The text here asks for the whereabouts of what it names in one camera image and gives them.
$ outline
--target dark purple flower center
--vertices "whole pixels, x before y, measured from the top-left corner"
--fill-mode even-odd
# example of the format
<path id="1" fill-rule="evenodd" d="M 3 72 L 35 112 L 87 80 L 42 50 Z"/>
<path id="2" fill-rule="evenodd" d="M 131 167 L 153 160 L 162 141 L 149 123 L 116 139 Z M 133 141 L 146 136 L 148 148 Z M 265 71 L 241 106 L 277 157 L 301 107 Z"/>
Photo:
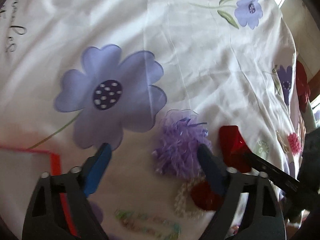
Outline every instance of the dark purple flower center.
<path id="1" fill-rule="evenodd" d="M 113 107 L 120 99 L 122 85 L 116 80 L 106 80 L 99 84 L 93 92 L 93 103 L 99 110 Z"/>
<path id="2" fill-rule="evenodd" d="M 290 83 L 289 81 L 283 81 L 283 82 L 282 82 L 282 87 L 283 87 L 284 89 L 289 90 L 289 89 L 291 88 L 291 83 Z"/>
<path id="3" fill-rule="evenodd" d="M 249 12 L 250 12 L 251 14 L 256 12 L 256 8 L 254 7 L 254 4 L 253 4 L 253 3 L 250 3 L 250 4 L 249 4 Z"/>

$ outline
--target dark red object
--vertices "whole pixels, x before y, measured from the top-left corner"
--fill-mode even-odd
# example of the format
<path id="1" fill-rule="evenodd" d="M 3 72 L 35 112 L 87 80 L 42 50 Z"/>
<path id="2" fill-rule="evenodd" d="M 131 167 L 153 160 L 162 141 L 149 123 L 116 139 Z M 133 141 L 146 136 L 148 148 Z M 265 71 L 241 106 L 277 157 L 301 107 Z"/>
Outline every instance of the dark red object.
<path id="1" fill-rule="evenodd" d="M 307 74 L 304 66 L 297 60 L 296 85 L 299 99 L 299 108 L 302 112 L 307 109 L 307 102 L 310 96 L 310 87 L 308 85 Z"/>
<path id="2" fill-rule="evenodd" d="M 250 149 L 242 138 L 238 126 L 222 126 L 219 130 L 219 140 L 224 163 L 241 173 L 250 172 L 251 166 L 243 157 L 243 154 L 250 152 Z"/>
<path id="3" fill-rule="evenodd" d="M 203 210 L 217 211 L 223 203 L 223 198 L 211 191 L 206 180 L 195 185 L 190 195 L 195 205 Z"/>

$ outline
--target metal screw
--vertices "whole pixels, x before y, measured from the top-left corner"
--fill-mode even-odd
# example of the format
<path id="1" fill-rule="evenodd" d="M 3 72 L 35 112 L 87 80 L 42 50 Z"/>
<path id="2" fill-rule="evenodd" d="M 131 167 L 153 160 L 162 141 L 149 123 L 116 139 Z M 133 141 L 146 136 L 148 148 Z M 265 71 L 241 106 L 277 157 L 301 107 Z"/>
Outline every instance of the metal screw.
<path id="1" fill-rule="evenodd" d="M 237 169 L 234 168 L 234 167 L 228 167 L 228 168 L 227 168 L 227 172 L 235 174 L 235 173 L 237 173 L 238 171 L 237 171 Z"/>
<path id="2" fill-rule="evenodd" d="M 262 178 L 267 178 L 268 177 L 268 174 L 266 174 L 265 172 L 259 172 L 259 176 L 262 177 Z"/>
<path id="3" fill-rule="evenodd" d="M 70 171 L 71 173 L 78 173 L 81 171 L 81 167 L 79 166 L 73 167 Z"/>
<path id="4" fill-rule="evenodd" d="M 49 177 L 49 176 L 50 176 L 50 173 L 47 172 L 47 171 L 41 174 L 41 178 L 42 178 L 42 179 L 47 178 L 47 177 Z"/>

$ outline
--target floral bedsheet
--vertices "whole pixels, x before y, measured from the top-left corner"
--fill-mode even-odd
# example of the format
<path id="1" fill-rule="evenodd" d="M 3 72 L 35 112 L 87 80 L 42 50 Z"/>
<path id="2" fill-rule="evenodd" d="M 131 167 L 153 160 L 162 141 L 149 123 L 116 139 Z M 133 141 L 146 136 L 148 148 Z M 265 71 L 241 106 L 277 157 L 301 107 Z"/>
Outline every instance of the floral bedsheet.
<path id="1" fill-rule="evenodd" d="M 0 145 L 56 152 L 67 172 L 110 143 L 112 160 L 90 196 L 107 233 L 147 239 L 125 230 L 117 209 L 177 221 L 182 240 L 198 239 L 210 221 L 212 212 L 176 217 L 182 181 L 154 172 L 158 125 L 171 109 L 208 123 L 215 155 L 219 128 L 237 125 L 254 153 L 297 176 L 299 158 L 277 136 L 288 144 L 295 132 L 296 50 L 274 0 L 7 0 L 0 30 Z M 38 172 L 37 161 L 25 165 Z M 35 182 L 22 179 L 31 194 Z M 2 195 L 14 180 L 5 186 Z M 6 199 L 15 209 L 4 220 L 21 237 L 27 202 Z"/>

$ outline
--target white bedsheet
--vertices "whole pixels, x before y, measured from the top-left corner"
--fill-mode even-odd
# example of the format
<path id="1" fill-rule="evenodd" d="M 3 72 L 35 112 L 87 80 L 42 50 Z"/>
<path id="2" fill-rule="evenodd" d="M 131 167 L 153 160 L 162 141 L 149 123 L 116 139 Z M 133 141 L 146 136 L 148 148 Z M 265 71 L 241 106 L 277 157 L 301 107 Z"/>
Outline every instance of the white bedsheet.
<path id="1" fill-rule="evenodd" d="M 53 107 L 61 92 L 61 77 L 70 69 L 84 71 L 81 55 L 87 47 L 116 44 L 122 49 L 121 59 L 140 50 L 155 54 L 164 69 L 155 85 L 166 93 L 167 103 L 150 131 L 124 130 L 99 189 L 90 196 L 103 209 L 102 226 L 107 233 L 124 240 L 147 239 L 121 226 L 114 216 L 117 208 L 177 221 L 182 228 L 181 240 L 198 239 L 210 221 L 210 212 L 199 220 L 177 218 L 173 201 L 181 180 L 153 171 L 151 153 L 158 144 L 158 123 L 170 109 L 192 109 L 201 121 L 208 122 L 214 154 L 220 155 L 218 129 L 237 125 L 251 150 L 257 149 L 259 141 L 266 142 L 267 160 L 284 171 L 288 171 L 288 162 L 293 162 L 296 176 L 298 159 L 292 154 L 286 157 L 276 137 L 278 130 L 286 141 L 295 129 L 283 93 L 274 85 L 279 79 L 272 73 L 275 65 L 292 66 L 290 81 L 294 83 L 292 35 L 273 0 L 256 0 L 254 11 L 249 8 L 254 14 L 259 3 L 263 12 L 254 29 L 250 24 L 242 27 L 243 19 L 235 15 L 241 0 L 229 0 L 221 7 L 219 1 L 7 0 L 6 12 L 0 17 L 0 145 L 31 147 L 73 119 L 76 112 L 61 113 Z M 233 25 L 218 10 L 227 12 Z M 77 146 L 73 130 L 74 123 L 37 147 L 59 153 L 63 172 L 96 151 Z M 0 167 L 6 165 L 0 161 Z M 27 165 L 38 173 L 37 163 Z M 34 178 L 20 179 L 27 187 Z M 14 187 L 14 177 L 8 175 L 6 180 Z M 1 187 L 8 185 L 3 178 L 1 181 Z M 0 213 L 5 206 L 3 196 L 11 190 L 0 191 Z M 26 207 L 20 205 L 20 216 Z M 21 237 L 23 218 L 15 225 L 15 216 L 13 210 L 4 221 Z"/>

